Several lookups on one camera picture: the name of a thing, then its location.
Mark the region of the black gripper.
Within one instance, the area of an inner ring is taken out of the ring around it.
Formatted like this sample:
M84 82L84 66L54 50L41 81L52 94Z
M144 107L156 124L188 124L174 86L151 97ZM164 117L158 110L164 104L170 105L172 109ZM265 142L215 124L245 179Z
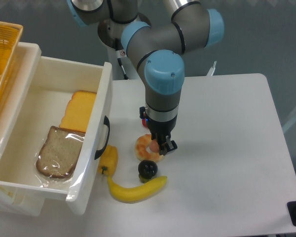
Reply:
M149 106L139 108L140 119L151 133L151 145L159 146L159 154L167 155L178 148L171 140L171 132L177 121L177 107L171 111L155 111Z

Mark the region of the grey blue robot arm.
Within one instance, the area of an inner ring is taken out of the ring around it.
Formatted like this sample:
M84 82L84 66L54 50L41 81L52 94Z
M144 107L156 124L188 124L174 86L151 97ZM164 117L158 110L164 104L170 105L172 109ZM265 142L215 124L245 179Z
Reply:
M185 80L182 55L219 42L224 22L215 9L198 0L166 0L171 22L153 28L135 0L70 0L69 9L81 26L98 23L102 42L122 49L145 86L146 104L140 117L147 120L160 155L177 148L171 139Z

